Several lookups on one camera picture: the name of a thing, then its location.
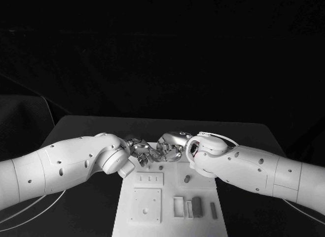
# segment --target white platform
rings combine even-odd
[[[177,162],[148,163],[148,170],[140,166],[134,157],[129,157],[129,160],[135,165],[135,170],[122,181],[112,237],[226,237],[227,232],[214,179],[203,177],[191,168],[188,172],[184,171],[184,168],[181,168],[180,171],[180,167],[186,167],[186,164],[177,163],[188,162],[186,155],[183,154]],[[137,172],[164,173],[163,186],[135,186]],[[184,184],[180,182],[184,172],[191,177],[187,187],[183,187]],[[134,198],[135,188],[161,190],[161,218],[157,223],[132,222],[129,220],[132,214],[131,205],[134,201],[138,201]],[[203,217],[194,219],[187,219],[187,217],[184,219],[174,219],[173,197],[184,198],[184,212],[187,214],[186,202],[193,200],[196,196],[201,198]],[[216,205],[216,220],[211,218],[211,202]]]

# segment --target black background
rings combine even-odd
[[[0,94],[43,96],[56,122],[262,123],[325,166],[325,1],[3,4]]]

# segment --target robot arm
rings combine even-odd
[[[289,200],[325,215],[325,168],[236,146],[209,133],[186,144],[190,167],[243,190]]]
[[[59,141],[33,153],[0,162],[0,210],[83,183],[95,172],[134,170],[131,145],[112,134]]]

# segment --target small part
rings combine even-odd
[[[174,219],[184,219],[186,212],[184,212],[184,198],[183,197],[173,197],[173,218]]]
[[[201,207],[201,198],[193,198],[193,216],[200,218],[203,217],[203,207]]]
[[[190,181],[190,176],[187,175],[186,176],[186,183]]]
[[[210,203],[210,210],[211,210],[211,217],[213,219],[217,219],[217,212],[216,212],[216,206],[214,203]]]
[[[193,201],[186,202],[187,219],[193,219]]]

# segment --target table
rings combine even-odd
[[[79,136],[94,136],[101,132],[112,133],[121,138],[134,134],[147,141],[155,142],[164,132],[175,130],[183,130],[193,135],[200,131],[220,134],[240,145],[285,156],[272,132],[263,124],[219,121],[65,116],[43,146]],[[111,175],[95,173],[88,182],[66,190],[58,203],[35,220],[0,233],[0,236],[111,237],[121,184],[122,178],[117,173]],[[229,185],[219,178],[216,178],[216,185],[230,237],[325,237],[325,226],[299,213],[283,200],[253,194]],[[60,193],[48,195],[26,212],[0,224],[0,230],[20,224],[39,214],[59,195]],[[22,210],[36,199],[2,211],[0,219]]]

